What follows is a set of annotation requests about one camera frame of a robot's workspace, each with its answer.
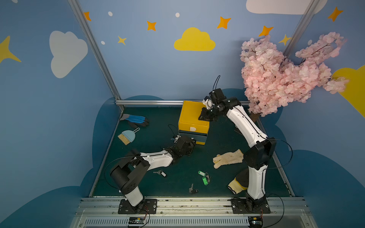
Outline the blue drawer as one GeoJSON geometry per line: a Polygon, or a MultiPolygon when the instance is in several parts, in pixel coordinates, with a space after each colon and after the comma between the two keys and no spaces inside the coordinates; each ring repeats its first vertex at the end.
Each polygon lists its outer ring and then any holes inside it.
{"type": "Polygon", "coordinates": [[[199,144],[199,145],[205,145],[207,136],[208,136],[207,134],[204,134],[204,133],[180,131],[180,130],[179,130],[179,134],[181,136],[187,136],[189,138],[194,139],[196,141],[196,144],[199,144]]]}

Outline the yellow drawer cabinet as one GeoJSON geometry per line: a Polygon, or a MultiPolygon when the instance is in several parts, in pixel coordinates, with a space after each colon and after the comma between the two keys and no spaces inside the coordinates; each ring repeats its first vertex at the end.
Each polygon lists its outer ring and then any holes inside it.
{"type": "Polygon", "coordinates": [[[210,122],[198,120],[203,103],[184,101],[178,122],[178,130],[208,134],[210,122]]]}

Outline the green tagged key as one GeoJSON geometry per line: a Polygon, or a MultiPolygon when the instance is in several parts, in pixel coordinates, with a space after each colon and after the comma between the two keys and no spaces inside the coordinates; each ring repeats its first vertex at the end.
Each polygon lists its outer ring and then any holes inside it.
{"type": "Polygon", "coordinates": [[[207,177],[202,177],[202,181],[203,181],[203,184],[204,184],[205,186],[207,186],[207,185],[210,183],[210,180],[209,180],[209,178],[207,178],[207,177]]]}
{"type": "Polygon", "coordinates": [[[210,176],[209,176],[209,174],[208,174],[208,173],[206,173],[206,172],[198,171],[198,174],[199,174],[200,176],[202,176],[202,177],[206,177],[206,178],[209,178],[209,177],[210,177],[210,176]]]}

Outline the dark metal key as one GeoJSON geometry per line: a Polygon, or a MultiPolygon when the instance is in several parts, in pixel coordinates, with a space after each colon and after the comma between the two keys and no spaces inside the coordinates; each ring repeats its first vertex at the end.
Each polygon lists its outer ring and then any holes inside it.
{"type": "Polygon", "coordinates": [[[192,183],[191,187],[189,188],[189,193],[190,194],[197,194],[199,192],[198,189],[194,188],[194,184],[192,183]]]}

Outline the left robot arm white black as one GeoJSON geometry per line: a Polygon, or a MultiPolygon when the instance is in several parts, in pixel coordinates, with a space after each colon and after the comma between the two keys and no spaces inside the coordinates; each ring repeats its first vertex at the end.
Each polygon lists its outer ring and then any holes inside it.
{"type": "Polygon", "coordinates": [[[133,149],[110,170],[110,177],[130,206],[135,208],[144,199],[138,185],[146,173],[168,167],[178,159],[189,156],[195,145],[196,141],[193,138],[177,136],[172,146],[160,152],[142,153],[133,149]]]}

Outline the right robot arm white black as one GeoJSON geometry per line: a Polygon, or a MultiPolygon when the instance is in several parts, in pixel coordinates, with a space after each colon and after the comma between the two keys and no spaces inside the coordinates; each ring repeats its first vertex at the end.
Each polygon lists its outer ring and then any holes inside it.
{"type": "Polygon", "coordinates": [[[244,207],[248,212],[259,213],[267,209],[265,196],[265,178],[268,163],[273,155],[276,141],[267,137],[251,120],[239,100],[227,98],[221,89],[215,89],[203,100],[199,120],[215,121],[218,116],[227,116],[246,139],[250,149],[244,153],[241,150],[216,156],[214,167],[245,162],[247,168],[241,171],[228,188],[238,194],[246,191],[244,207]]]}

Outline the cream knit glove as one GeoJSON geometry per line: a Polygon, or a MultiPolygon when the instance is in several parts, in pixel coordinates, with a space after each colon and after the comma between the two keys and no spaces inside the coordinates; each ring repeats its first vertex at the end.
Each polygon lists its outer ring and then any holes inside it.
{"type": "Polygon", "coordinates": [[[214,168],[218,169],[223,165],[242,163],[244,160],[244,154],[240,149],[235,152],[227,152],[222,155],[217,155],[213,158],[214,168]]]}

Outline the blue black work glove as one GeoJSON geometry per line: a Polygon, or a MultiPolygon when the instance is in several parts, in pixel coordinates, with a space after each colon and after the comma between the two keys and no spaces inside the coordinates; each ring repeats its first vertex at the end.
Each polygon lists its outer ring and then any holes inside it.
{"type": "Polygon", "coordinates": [[[149,126],[149,120],[144,116],[135,116],[130,114],[122,114],[120,121],[127,121],[127,123],[134,129],[149,126]]]}

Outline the small blue hand brush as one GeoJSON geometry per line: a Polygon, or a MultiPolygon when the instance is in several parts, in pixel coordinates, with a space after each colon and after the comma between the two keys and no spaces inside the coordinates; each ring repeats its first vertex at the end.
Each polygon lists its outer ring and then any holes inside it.
{"type": "Polygon", "coordinates": [[[125,130],[120,135],[118,135],[119,140],[124,144],[128,145],[132,143],[136,138],[136,133],[140,130],[140,128],[136,128],[135,130],[125,130]]]}

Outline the pink cherry blossom tree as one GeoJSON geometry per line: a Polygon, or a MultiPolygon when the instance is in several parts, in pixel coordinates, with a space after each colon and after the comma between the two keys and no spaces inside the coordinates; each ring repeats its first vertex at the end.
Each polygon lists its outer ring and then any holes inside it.
{"type": "Polygon", "coordinates": [[[279,51],[270,36],[243,42],[241,75],[252,121],[276,113],[289,103],[305,103],[316,87],[331,94],[344,92],[349,80],[333,78],[325,60],[337,57],[345,42],[336,32],[321,35],[316,43],[296,52],[302,60],[299,64],[279,51]]]}

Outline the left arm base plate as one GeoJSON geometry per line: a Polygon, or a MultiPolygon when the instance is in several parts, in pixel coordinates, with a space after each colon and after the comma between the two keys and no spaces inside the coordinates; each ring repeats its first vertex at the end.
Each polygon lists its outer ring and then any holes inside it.
{"type": "Polygon", "coordinates": [[[123,199],[120,201],[118,214],[143,214],[146,211],[149,214],[156,214],[157,199],[144,199],[137,206],[132,206],[131,203],[123,199]]]}

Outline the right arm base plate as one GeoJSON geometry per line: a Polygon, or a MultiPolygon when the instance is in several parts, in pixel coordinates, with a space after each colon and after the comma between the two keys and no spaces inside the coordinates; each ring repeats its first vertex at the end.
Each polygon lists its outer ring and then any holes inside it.
{"type": "Polygon", "coordinates": [[[260,199],[233,198],[230,201],[234,214],[271,214],[265,197],[260,199]]]}

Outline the aluminium rail frame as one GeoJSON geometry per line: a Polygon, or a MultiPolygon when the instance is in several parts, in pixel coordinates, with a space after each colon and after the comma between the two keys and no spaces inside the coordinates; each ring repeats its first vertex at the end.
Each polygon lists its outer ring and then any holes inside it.
{"type": "Polygon", "coordinates": [[[72,228],[316,228],[300,197],[269,197],[271,214],[234,214],[228,197],[157,199],[156,214],[118,214],[122,197],[83,198],[72,228]]]}

